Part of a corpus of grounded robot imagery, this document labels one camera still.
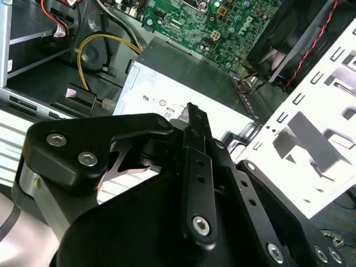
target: black fan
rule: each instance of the black fan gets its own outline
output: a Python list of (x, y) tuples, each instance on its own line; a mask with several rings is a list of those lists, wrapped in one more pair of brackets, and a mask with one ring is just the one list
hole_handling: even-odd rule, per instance
[[(325, 25), (335, 0), (286, 0), (251, 50), (247, 61), (268, 82), (284, 87)], [(356, 0), (339, 0), (330, 23), (308, 54), (287, 92), (299, 84), (356, 17)]]

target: yellow wire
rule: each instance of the yellow wire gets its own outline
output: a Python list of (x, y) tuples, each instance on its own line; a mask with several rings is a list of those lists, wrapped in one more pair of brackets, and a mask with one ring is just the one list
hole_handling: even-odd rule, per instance
[(94, 40), (94, 39), (99, 38), (99, 37), (106, 37), (106, 38), (114, 39), (114, 40), (116, 40), (118, 42), (124, 43), (126, 46), (128, 46), (129, 48), (131, 48), (132, 50), (134, 50), (138, 54), (142, 53), (142, 50), (139, 49), (137, 46), (135, 46), (134, 44), (130, 43), (129, 41), (127, 41), (125, 39), (122, 39), (120, 37), (117, 37), (117, 36), (113, 36), (113, 35), (109, 35), (109, 34), (103, 34), (103, 33), (97, 33), (97, 34), (93, 34), (93, 35), (90, 35), (87, 38), (85, 38), (84, 41), (79, 46), (79, 51), (78, 51), (78, 55), (77, 55), (77, 64), (78, 64), (78, 70), (79, 70), (80, 79), (82, 80), (84, 88), (86, 90), (88, 90), (88, 91), (89, 91), (89, 87), (88, 87), (88, 84), (85, 81), (84, 72), (83, 72), (83, 69), (82, 69), (82, 61), (81, 61), (82, 52), (83, 52), (83, 49), (86, 46), (86, 44), (88, 44), (91, 40)]

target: metal linkage arm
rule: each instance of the metal linkage arm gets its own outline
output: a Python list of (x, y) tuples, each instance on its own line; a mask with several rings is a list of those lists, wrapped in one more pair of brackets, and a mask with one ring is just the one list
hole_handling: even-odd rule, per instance
[[(176, 128), (156, 114), (126, 115), (29, 129), (16, 184), (61, 240), (57, 266), (345, 266), (252, 162), (236, 169), (204, 111), (190, 103), (180, 120)], [(150, 166), (160, 173), (97, 204), (102, 181)]]
[(290, 255), (299, 266), (346, 266), (338, 249), (298, 210), (296, 206), (252, 162), (239, 162), (256, 190), (280, 240), (288, 246)]

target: blue cable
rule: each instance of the blue cable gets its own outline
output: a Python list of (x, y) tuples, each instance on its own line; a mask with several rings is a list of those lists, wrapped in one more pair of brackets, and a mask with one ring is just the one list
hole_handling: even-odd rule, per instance
[(344, 235), (344, 242), (346, 242), (345, 241), (346, 238), (347, 238), (347, 233), (346, 233), (347, 231), (346, 230), (338, 228), (338, 227), (335, 227), (335, 226), (330, 226), (326, 221), (321, 220), (321, 219), (311, 218), (311, 220), (319, 221), (322, 224), (325, 224), (329, 229), (339, 231), (340, 234)]
[(345, 215), (345, 217), (346, 217), (347, 219), (349, 219), (353, 224), (355, 223), (356, 218), (350, 217), (350, 216), (352, 216), (350, 213), (344, 211), (344, 210), (343, 210), (341, 207), (339, 207), (338, 205), (335, 205), (335, 207), (336, 207), (341, 213), (343, 213), (343, 214)]

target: motherboard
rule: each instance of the motherboard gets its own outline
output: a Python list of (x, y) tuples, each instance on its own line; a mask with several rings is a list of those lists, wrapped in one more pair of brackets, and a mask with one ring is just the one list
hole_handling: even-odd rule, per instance
[(116, 0), (110, 4), (236, 72), (280, 0)]

